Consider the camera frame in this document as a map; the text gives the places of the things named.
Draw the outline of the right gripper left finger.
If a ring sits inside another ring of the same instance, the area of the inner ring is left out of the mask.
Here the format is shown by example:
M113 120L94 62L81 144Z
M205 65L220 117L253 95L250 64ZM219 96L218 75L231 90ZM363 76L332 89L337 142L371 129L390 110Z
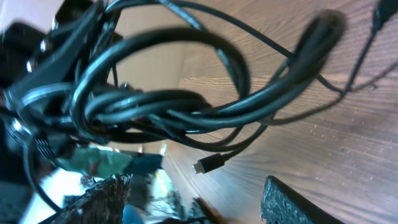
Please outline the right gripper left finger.
M114 174L96 182L56 214L48 217L49 224L122 223L132 175Z

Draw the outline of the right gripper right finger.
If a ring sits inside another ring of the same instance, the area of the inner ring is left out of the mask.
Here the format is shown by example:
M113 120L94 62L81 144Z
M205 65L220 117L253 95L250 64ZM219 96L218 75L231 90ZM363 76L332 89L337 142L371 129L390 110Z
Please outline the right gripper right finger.
M267 223L343 224L273 175L266 178L260 212Z

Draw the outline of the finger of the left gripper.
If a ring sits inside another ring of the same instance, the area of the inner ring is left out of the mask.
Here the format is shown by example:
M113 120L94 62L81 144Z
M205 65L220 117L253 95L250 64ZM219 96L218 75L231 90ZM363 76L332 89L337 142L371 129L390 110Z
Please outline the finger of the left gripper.
M52 42L59 40L60 46L33 72L6 88L7 103L20 106L29 91L64 81L83 49L95 40L105 7L104 1L96 1L78 20L48 33L47 38Z

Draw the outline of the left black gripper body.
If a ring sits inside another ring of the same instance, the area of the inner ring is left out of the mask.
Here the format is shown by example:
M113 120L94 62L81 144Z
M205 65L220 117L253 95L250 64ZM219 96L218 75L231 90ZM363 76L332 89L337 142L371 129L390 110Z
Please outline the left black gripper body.
M39 86L53 83L76 83L77 57L62 56L56 58L58 65L50 69L49 73L40 75L39 79L31 75L52 60L55 51L61 47L74 32L78 23L67 22L44 34L21 21L13 22L1 33L1 88L5 89L6 108L10 112L1 115L1 148L21 149L21 142L30 131L18 131L12 127L12 122L18 119L12 112L14 109L13 97L8 90L16 87L17 93L25 93Z

